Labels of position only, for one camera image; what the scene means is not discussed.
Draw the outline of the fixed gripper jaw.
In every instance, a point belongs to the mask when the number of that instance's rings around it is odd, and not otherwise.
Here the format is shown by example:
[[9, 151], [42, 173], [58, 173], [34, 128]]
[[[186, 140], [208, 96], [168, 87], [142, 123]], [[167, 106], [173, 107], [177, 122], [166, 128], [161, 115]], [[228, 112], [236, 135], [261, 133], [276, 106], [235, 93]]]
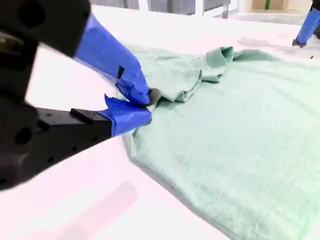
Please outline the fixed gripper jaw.
[[152, 114], [146, 107], [114, 97], [104, 99], [107, 108], [100, 111], [37, 110], [38, 172], [151, 121]]

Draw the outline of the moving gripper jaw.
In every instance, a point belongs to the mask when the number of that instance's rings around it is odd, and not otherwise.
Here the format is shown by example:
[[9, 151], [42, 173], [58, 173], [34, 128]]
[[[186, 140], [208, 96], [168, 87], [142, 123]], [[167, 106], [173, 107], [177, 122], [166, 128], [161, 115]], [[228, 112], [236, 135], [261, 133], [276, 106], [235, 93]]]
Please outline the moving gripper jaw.
[[292, 41], [292, 46], [303, 48], [320, 26], [320, 1], [313, 0], [310, 10], [299, 30], [298, 35]]
[[21, 0], [17, 16], [36, 41], [108, 77], [130, 102], [151, 106], [159, 100], [138, 59], [100, 24], [89, 1]]

